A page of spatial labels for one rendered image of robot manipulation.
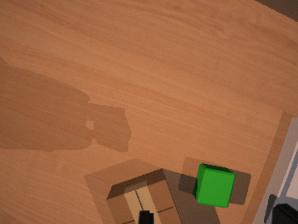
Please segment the brown cardboard box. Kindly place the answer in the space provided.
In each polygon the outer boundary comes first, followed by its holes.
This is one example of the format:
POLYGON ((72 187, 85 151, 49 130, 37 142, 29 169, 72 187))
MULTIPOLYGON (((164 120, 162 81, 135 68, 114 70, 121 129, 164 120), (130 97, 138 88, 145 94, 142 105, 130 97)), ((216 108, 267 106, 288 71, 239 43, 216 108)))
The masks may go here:
POLYGON ((116 224, 138 224, 139 210, 154 224, 182 224, 162 168, 113 185, 106 201, 116 224))

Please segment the green block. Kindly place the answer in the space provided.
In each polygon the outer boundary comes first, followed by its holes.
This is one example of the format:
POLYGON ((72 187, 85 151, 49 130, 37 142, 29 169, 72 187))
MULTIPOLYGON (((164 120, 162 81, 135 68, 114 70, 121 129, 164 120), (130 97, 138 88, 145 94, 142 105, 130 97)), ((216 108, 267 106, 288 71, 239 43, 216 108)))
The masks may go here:
POLYGON ((201 163, 193 189, 199 204, 227 208, 236 175, 225 167, 201 163))

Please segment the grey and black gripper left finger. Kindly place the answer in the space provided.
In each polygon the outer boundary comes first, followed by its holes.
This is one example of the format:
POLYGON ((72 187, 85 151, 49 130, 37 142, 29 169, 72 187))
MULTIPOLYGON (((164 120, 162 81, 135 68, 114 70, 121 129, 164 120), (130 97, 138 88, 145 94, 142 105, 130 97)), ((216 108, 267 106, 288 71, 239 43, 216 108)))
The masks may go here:
POLYGON ((138 224, 154 224, 154 213, 150 210, 139 211, 138 224))

